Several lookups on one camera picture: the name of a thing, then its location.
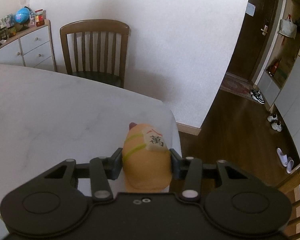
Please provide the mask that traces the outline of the wooden chair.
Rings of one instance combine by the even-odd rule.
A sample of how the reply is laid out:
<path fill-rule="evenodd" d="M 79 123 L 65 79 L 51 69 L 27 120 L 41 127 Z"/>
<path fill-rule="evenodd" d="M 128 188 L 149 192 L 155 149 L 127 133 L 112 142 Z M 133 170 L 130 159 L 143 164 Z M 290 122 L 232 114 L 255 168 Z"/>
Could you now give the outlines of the wooden chair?
<path fill-rule="evenodd" d="M 59 33 L 68 75 L 124 87 L 129 25 L 81 20 L 62 26 Z"/>
<path fill-rule="evenodd" d="M 300 186 L 300 167 L 295 169 L 285 180 L 283 180 L 277 188 L 286 195 L 292 195 L 295 193 L 295 189 Z M 296 211 L 295 217 L 292 216 L 287 224 L 287 227 L 293 227 L 295 229 L 294 233 L 288 236 L 288 239 L 300 239 L 300 212 L 297 209 L 300 208 L 300 194 L 299 196 L 294 196 L 294 202 L 292 202 L 292 209 Z"/>

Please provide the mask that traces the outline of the red sauce jar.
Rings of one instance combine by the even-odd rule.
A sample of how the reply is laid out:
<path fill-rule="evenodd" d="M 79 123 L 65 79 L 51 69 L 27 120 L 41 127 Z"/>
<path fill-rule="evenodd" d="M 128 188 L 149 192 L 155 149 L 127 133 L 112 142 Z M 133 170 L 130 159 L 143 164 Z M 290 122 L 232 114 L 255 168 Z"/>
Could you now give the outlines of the red sauce jar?
<path fill-rule="evenodd" d="M 36 22 L 36 26 L 42 26 L 45 24 L 45 18 L 44 18 L 44 10 L 43 9 L 39 9 L 36 10 L 35 12 L 35 22 Z"/>

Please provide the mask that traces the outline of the blue globe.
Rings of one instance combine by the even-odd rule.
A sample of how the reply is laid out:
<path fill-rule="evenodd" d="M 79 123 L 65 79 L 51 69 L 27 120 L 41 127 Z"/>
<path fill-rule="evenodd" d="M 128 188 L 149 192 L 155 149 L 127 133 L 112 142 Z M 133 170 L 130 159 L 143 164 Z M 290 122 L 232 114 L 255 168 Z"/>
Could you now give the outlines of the blue globe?
<path fill-rule="evenodd" d="M 28 7 L 23 7 L 15 13 L 14 20 L 18 24 L 26 23 L 30 18 L 30 10 Z"/>

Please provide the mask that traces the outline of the wooden chair far side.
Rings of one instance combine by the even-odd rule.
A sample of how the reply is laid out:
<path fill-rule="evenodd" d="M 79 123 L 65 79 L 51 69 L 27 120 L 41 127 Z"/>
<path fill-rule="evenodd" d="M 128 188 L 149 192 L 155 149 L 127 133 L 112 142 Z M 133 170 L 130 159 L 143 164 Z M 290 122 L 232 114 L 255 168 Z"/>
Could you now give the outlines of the wooden chair far side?
<path fill-rule="evenodd" d="M 129 25 L 81 20 L 62 26 L 59 33 L 68 75 L 124 87 Z"/>

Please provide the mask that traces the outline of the white drawer sideboard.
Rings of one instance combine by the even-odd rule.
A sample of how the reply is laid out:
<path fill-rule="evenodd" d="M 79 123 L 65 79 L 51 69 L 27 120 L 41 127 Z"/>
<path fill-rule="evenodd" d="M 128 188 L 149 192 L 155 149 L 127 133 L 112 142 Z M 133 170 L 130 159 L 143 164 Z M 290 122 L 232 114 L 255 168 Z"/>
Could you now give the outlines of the white drawer sideboard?
<path fill-rule="evenodd" d="M 51 23 L 17 33 L 0 46 L 0 64 L 24 66 L 55 72 L 56 62 Z"/>

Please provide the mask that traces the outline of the wooden chair right side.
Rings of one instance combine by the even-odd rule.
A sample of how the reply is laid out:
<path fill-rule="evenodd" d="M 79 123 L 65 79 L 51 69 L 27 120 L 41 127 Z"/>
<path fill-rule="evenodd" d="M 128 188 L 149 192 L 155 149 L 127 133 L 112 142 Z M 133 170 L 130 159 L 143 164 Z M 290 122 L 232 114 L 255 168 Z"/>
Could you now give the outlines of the wooden chair right side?
<path fill-rule="evenodd" d="M 300 167 L 295 169 L 285 180 L 283 180 L 277 188 L 286 195 L 292 195 L 295 193 L 295 189 L 300 186 Z M 294 196 L 294 202 L 292 202 L 292 209 L 296 211 L 295 217 L 292 216 L 287 224 L 287 227 L 293 227 L 295 229 L 294 233 L 288 236 L 288 239 L 300 239 L 300 212 L 297 209 L 300 208 L 300 194 L 299 196 Z"/>

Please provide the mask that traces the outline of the hanging tote bag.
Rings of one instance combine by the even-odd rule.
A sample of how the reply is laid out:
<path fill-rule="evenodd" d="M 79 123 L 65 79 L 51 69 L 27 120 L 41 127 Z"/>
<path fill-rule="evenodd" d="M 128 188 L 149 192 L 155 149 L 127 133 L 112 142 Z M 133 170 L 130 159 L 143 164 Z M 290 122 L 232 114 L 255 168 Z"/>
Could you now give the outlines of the hanging tote bag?
<path fill-rule="evenodd" d="M 295 38 L 297 33 L 297 25 L 292 22 L 289 14 L 286 19 L 280 20 L 279 34 L 288 38 Z"/>

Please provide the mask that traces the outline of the yellow spotted plush toy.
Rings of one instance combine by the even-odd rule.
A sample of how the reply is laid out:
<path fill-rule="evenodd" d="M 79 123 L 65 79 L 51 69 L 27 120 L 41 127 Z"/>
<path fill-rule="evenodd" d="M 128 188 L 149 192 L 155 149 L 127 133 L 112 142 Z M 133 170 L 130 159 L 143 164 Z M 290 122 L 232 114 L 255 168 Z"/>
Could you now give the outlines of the yellow spotted plush toy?
<path fill-rule="evenodd" d="M 161 193 L 172 180 L 170 151 L 160 131 L 149 124 L 129 124 L 122 150 L 129 193 Z"/>

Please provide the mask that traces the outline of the grey wall cabinet unit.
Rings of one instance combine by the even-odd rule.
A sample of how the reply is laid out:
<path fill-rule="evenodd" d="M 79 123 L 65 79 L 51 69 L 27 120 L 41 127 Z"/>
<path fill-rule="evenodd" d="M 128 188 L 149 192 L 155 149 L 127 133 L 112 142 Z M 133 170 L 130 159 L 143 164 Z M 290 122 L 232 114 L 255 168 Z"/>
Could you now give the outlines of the grey wall cabinet unit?
<path fill-rule="evenodd" d="M 300 20 L 300 0 L 283 0 L 282 20 Z M 258 81 L 267 109 L 275 109 L 282 117 L 296 146 L 300 159 L 300 33 L 283 36 L 276 29 L 272 54 Z"/>

